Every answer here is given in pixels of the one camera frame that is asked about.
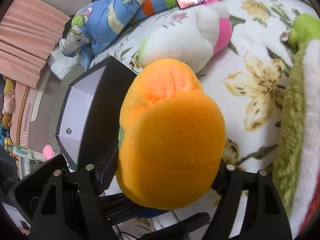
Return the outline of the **green watermelon plush cushion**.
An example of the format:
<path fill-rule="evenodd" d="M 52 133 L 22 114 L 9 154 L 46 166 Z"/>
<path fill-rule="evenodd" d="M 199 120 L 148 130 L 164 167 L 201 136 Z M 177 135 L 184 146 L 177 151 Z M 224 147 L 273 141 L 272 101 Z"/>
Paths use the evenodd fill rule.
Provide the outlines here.
<path fill-rule="evenodd" d="M 319 40 L 295 55 L 285 89 L 278 155 L 272 179 L 296 238 L 316 194 L 319 178 Z"/>

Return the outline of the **orange pumpkin plush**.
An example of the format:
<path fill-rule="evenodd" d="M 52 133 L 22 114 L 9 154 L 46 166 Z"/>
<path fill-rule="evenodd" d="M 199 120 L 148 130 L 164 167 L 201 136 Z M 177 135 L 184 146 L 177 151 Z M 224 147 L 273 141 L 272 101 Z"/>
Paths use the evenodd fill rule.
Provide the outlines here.
<path fill-rule="evenodd" d="M 161 59 L 145 67 L 125 96 L 119 124 L 116 179 L 127 198 L 174 210 L 210 189 L 225 149 L 225 122 L 187 64 Z"/>

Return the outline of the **bright green frog plush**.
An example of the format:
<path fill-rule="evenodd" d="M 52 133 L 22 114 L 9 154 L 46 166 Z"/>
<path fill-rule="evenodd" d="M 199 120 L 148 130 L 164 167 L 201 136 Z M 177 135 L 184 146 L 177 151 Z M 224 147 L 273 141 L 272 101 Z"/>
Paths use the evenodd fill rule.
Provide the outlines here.
<path fill-rule="evenodd" d="M 319 26 L 319 18 L 300 14 L 295 18 L 291 28 L 282 32 L 280 40 L 288 44 L 292 50 L 298 51 L 306 42 L 319 40 Z"/>

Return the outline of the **white pink plush toy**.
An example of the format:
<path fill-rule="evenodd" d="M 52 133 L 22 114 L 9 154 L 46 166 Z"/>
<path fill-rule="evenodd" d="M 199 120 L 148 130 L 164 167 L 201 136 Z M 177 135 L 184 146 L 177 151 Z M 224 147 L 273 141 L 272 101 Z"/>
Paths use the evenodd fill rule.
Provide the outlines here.
<path fill-rule="evenodd" d="M 201 5 L 180 13 L 154 30 L 141 43 L 138 62 L 142 68 L 161 59 L 175 59 L 200 72 L 210 59 L 230 42 L 232 26 L 225 4 Z"/>

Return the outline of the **black cardboard box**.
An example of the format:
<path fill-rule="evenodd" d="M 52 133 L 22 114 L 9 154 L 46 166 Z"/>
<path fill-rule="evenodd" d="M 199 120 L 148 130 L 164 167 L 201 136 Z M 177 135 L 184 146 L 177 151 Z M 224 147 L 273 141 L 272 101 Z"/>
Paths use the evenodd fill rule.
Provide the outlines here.
<path fill-rule="evenodd" d="M 117 169 L 119 117 L 136 73 L 108 57 L 67 89 L 56 139 L 71 168 L 94 165 L 99 192 L 109 188 Z"/>

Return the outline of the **small toys on shelf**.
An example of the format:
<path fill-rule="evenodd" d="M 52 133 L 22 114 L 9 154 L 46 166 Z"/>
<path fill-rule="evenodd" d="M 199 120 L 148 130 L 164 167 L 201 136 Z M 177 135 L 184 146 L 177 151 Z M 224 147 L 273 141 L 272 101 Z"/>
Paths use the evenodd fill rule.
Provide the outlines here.
<path fill-rule="evenodd" d="M 12 114 L 16 107 L 16 81 L 3 75 L 1 78 L 1 145 L 10 145 Z"/>

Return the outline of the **white floral blanket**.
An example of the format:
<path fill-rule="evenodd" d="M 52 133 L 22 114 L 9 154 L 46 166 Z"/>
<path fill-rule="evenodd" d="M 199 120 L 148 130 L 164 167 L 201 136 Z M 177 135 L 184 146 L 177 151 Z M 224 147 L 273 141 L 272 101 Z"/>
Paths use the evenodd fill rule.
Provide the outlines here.
<path fill-rule="evenodd" d="M 277 156 L 281 103 L 293 52 L 280 35 L 298 13 L 316 16 L 300 0 L 224 0 L 233 35 L 231 45 L 214 55 L 197 74 L 205 94 L 220 107 L 226 124 L 224 160 L 247 172 L 271 168 Z M 200 6 L 180 10 L 174 7 L 144 21 L 129 25 L 105 51 L 93 58 L 90 68 L 114 56 L 134 72 L 142 68 L 138 50 L 145 38 L 158 28 L 187 25 Z M 210 189 L 194 204 L 154 218 L 133 218 L 119 225 L 123 239 L 175 224 L 198 212 L 213 217 L 221 196 Z"/>

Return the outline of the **white pillow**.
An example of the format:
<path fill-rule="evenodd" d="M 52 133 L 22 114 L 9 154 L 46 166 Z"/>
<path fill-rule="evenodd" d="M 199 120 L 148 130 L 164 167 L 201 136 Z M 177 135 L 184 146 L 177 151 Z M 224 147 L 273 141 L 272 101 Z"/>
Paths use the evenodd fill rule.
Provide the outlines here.
<path fill-rule="evenodd" d="M 55 48 L 47 59 L 47 64 L 52 73 L 62 80 L 71 70 L 78 66 L 81 70 L 84 70 L 80 64 L 80 57 L 66 57 L 61 53 L 59 48 Z"/>

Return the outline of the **blue cartoon striped quilt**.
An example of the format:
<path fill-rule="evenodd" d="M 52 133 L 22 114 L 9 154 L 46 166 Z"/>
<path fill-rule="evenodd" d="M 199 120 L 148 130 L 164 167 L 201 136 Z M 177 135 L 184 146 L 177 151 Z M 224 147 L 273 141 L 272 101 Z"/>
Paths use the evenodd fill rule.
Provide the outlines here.
<path fill-rule="evenodd" d="M 80 9 L 71 29 L 59 40 L 63 55 L 80 55 L 87 68 L 92 57 L 103 52 L 131 23 L 177 6 L 176 0 L 98 0 Z"/>

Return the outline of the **pink curtain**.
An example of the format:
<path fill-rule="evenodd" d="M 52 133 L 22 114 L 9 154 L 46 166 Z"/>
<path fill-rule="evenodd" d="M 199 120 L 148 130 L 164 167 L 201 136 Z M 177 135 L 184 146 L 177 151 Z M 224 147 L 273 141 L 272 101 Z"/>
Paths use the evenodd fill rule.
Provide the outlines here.
<path fill-rule="evenodd" d="M 41 0 L 14 0 L 1 21 L 1 74 L 36 87 L 68 20 Z"/>

